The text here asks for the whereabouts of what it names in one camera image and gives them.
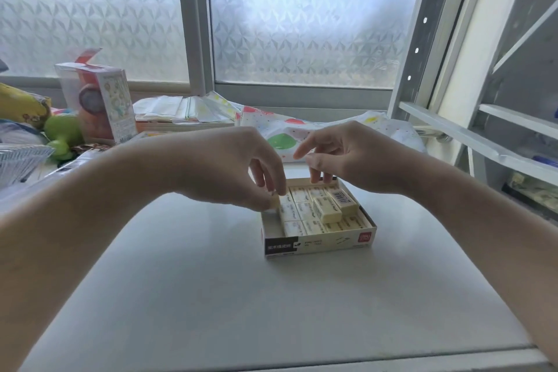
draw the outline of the person's left hand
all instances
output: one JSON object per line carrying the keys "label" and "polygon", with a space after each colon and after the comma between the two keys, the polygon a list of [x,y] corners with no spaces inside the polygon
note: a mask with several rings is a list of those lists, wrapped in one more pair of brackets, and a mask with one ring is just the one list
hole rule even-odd
{"label": "person's left hand", "polygon": [[147,137],[122,150],[128,145],[130,153],[146,160],[143,170],[151,175],[151,185],[162,185],[164,192],[264,211],[271,206],[269,191],[287,191],[281,158],[255,128]]}

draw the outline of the frosted window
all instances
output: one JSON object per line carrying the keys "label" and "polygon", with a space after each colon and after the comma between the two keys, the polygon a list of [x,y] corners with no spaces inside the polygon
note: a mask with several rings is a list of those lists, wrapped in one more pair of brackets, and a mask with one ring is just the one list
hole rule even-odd
{"label": "frosted window", "polygon": [[218,81],[392,88],[415,0],[210,0]]}
{"label": "frosted window", "polygon": [[0,0],[0,58],[17,76],[55,76],[80,48],[129,79],[187,82],[179,0]]}

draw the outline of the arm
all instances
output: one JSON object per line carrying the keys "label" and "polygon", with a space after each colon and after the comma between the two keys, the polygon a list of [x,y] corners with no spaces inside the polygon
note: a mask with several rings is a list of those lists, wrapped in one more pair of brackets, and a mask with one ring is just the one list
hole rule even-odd
{"label": "arm", "polygon": [[314,181],[322,172],[325,182],[337,175],[428,209],[558,365],[558,228],[458,169],[356,122],[310,134],[295,158],[304,155]]}
{"label": "arm", "polygon": [[264,186],[286,192],[281,159],[256,131],[175,133],[111,149],[1,217],[2,370],[17,370],[122,227],[158,196],[265,210]]}

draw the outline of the packaging box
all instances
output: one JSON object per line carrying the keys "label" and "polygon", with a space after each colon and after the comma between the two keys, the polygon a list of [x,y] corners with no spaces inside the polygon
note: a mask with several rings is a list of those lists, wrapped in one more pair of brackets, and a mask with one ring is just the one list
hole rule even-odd
{"label": "packaging box", "polygon": [[67,107],[77,115],[86,143],[118,144],[137,135],[126,73],[92,65],[100,49],[88,49],[75,62],[55,65]]}
{"label": "packaging box", "polygon": [[[331,184],[327,185],[323,183],[312,184],[310,183],[310,178],[291,178],[287,180],[287,187],[289,188],[307,187],[308,189],[315,189],[316,187],[323,187],[328,189],[332,188],[332,185],[342,189],[358,203],[358,200],[347,189],[343,181],[336,177],[333,178]],[[370,215],[366,213],[362,206],[359,206],[355,219],[351,221],[347,217],[347,221],[360,223],[363,225],[363,228],[291,237],[285,236],[279,209],[266,211],[261,215],[263,251],[267,258],[368,247],[374,241],[377,228]]]}

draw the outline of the cream-colored eraser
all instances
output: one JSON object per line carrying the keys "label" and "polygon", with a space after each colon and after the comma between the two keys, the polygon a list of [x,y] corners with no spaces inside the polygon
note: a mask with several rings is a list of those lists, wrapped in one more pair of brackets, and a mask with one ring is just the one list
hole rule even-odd
{"label": "cream-colored eraser", "polygon": [[358,216],[343,216],[341,226],[346,230],[362,230],[367,228],[366,224]]}
{"label": "cream-colored eraser", "polygon": [[303,221],[304,228],[306,228],[306,233],[310,234],[325,234],[326,230],[324,224],[319,220],[315,219],[313,221]]}
{"label": "cream-colored eraser", "polygon": [[332,223],[325,223],[324,228],[329,233],[336,233],[337,231],[344,231],[345,227],[342,225],[341,222],[332,222]]}
{"label": "cream-colored eraser", "polygon": [[314,206],[310,202],[297,203],[296,208],[298,210],[298,215],[303,221],[318,221],[316,212],[314,211]]}
{"label": "cream-colored eraser", "polygon": [[309,187],[308,192],[310,193],[310,197],[324,197],[328,195],[324,187]]}
{"label": "cream-colored eraser", "polygon": [[322,223],[339,222],[343,214],[329,196],[314,197],[314,210]]}
{"label": "cream-colored eraser", "polygon": [[308,191],[306,190],[306,187],[291,187],[290,190],[292,200],[295,203],[312,201],[312,199],[310,198],[310,194],[308,194]]}
{"label": "cream-colored eraser", "polygon": [[337,190],[330,190],[329,195],[331,199],[335,202],[339,210],[343,214],[343,216],[357,214],[358,212],[358,203],[354,201],[352,198],[349,197],[347,193],[345,193],[341,189]]}
{"label": "cream-colored eraser", "polygon": [[269,192],[269,195],[271,196],[271,209],[279,209],[279,206],[281,206],[281,201],[279,200],[279,194],[277,194],[276,191],[273,191],[273,192]]}
{"label": "cream-colored eraser", "polygon": [[306,235],[306,229],[302,221],[286,221],[283,222],[283,231],[287,237],[301,237]]}
{"label": "cream-colored eraser", "polygon": [[281,216],[281,221],[299,221],[300,216],[296,210],[296,206],[293,203],[287,203],[279,207],[279,216]]}
{"label": "cream-colored eraser", "polygon": [[290,193],[287,193],[284,196],[279,196],[279,204],[284,205],[285,203],[292,203],[292,196]]}

